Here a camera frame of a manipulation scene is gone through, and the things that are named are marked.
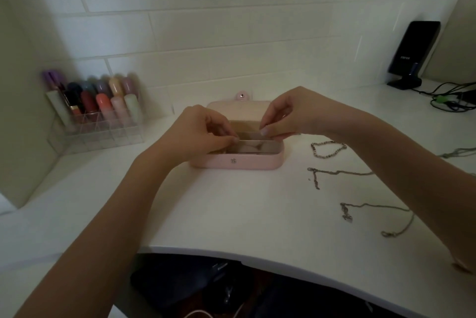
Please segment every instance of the silver chain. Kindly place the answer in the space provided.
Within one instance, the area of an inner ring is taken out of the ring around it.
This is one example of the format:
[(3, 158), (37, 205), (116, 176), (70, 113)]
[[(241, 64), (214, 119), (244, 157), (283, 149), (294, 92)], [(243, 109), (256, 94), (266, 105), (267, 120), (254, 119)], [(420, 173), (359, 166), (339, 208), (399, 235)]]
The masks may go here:
[[(319, 155), (316, 152), (316, 147), (326, 145), (326, 144), (340, 144), (341, 147), (338, 148), (332, 154)], [(335, 157), (340, 151), (342, 151), (344, 149), (347, 149), (347, 145), (345, 145), (343, 143), (338, 143), (338, 142), (333, 141), (333, 140), (329, 140), (329, 141), (324, 141), (324, 142), (321, 142), (321, 143), (312, 143), (311, 148), (312, 148), (312, 152), (313, 152), (313, 154), (316, 158), (329, 159), (329, 158)], [(449, 159), (449, 158), (455, 158), (455, 157), (466, 157), (466, 156), (470, 156), (470, 155), (474, 155), (474, 154), (476, 154), (476, 148), (457, 148), (451, 153), (445, 153), (445, 154), (441, 154), (441, 155), (438, 155), (438, 156), (440, 158), (443, 158), (443, 159)], [(331, 174), (331, 175), (338, 175), (338, 174), (342, 173), (342, 174), (350, 174), (350, 175), (358, 175), (358, 176), (368, 176), (368, 175), (374, 175), (375, 174), (373, 171), (369, 171), (367, 173), (359, 173), (359, 172), (355, 172), (355, 171), (345, 171), (345, 170), (327, 171), (327, 170), (321, 170), (321, 169), (316, 169), (316, 168), (307, 168), (307, 170), (312, 171), (313, 176), (314, 176), (314, 186), (316, 187), (317, 190), (320, 190), (317, 173), (325, 173), (325, 174)], [(397, 210), (400, 210), (400, 211), (411, 212), (412, 213), (410, 221), (408, 222), (408, 224), (401, 231), (398, 231), (398, 232), (395, 232), (395, 231), (392, 231), (392, 232), (381, 231), (380, 234), (382, 234), (382, 236), (385, 237), (385, 238), (396, 238), (396, 237), (402, 235), (403, 233), (405, 233), (408, 230), (408, 228), (410, 228), (410, 226), (413, 223), (413, 220), (415, 219), (415, 213), (413, 213), (410, 209), (401, 208), (401, 207), (394, 207), (392, 205), (376, 205), (376, 204), (369, 204), (369, 203), (363, 203), (361, 205), (355, 205), (355, 204), (350, 204), (350, 203), (341, 203), (340, 207), (342, 209), (342, 212), (344, 213), (342, 215), (342, 218), (344, 218), (344, 220), (346, 220), (348, 222), (351, 222), (351, 223), (353, 221), (353, 218), (349, 214), (348, 207), (354, 207), (354, 208), (362, 208), (362, 207), (390, 208), (390, 209), (397, 209)]]

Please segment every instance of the forearm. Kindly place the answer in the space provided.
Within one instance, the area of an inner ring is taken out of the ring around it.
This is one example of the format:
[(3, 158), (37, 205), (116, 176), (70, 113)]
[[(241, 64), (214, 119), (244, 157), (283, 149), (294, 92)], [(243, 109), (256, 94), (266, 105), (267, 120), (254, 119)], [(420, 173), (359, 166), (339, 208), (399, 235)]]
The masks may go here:
[(136, 158), (108, 202), (33, 291), (17, 318), (107, 317), (138, 250), (152, 201), (171, 169), (150, 154), (146, 151)]
[(476, 271), (476, 179), (367, 114), (339, 133), (457, 257)]

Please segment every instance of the box flap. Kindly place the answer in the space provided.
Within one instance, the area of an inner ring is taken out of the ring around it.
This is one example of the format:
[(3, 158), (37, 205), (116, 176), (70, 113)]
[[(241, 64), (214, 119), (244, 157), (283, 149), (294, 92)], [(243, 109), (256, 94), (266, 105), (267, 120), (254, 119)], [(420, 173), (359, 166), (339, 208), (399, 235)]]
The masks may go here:
[(228, 118), (229, 121), (260, 122), (270, 102), (266, 101), (239, 101), (228, 100), (212, 102), (207, 108), (216, 110)]

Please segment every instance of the pink jewelry box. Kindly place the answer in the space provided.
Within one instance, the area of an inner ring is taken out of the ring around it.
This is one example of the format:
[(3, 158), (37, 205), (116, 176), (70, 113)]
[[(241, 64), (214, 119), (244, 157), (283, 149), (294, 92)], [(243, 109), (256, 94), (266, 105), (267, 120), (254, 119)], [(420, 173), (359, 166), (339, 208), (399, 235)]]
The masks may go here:
[(246, 92), (239, 92), (236, 100), (212, 102), (207, 108), (228, 118), (238, 133), (240, 142), (224, 151), (211, 152), (190, 160), (196, 168), (273, 170), (284, 162), (284, 144), (273, 141), (259, 132), (259, 123), (269, 102), (248, 100)]

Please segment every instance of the desk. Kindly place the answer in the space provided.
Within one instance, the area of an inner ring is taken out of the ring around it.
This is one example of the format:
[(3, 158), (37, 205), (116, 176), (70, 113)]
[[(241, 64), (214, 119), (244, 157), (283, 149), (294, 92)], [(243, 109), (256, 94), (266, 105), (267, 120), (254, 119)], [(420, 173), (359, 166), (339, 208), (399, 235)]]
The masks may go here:
[[(341, 90), (330, 97), (369, 111), (434, 153), (476, 146), (476, 113), (446, 113), (429, 99), (385, 85)], [(173, 123), (152, 122), (146, 143), (61, 158), (17, 212), (0, 217), (0, 269), (56, 259), (113, 193), (133, 159)], [(313, 157), (300, 135), (286, 140), (286, 160), (275, 171), (197, 170), (170, 173), (152, 207), (140, 252), (199, 254), (328, 285), (406, 316), (472, 317), (476, 277), (452, 268), (449, 251), (416, 218), (398, 238), (409, 213), (350, 208), (339, 203), (404, 204), (375, 176), (318, 175), (308, 167), (368, 171), (347, 149), (332, 159)], [(333, 147), (321, 147), (323, 153)], [(450, 159), (476, 172), (476, 155)]]

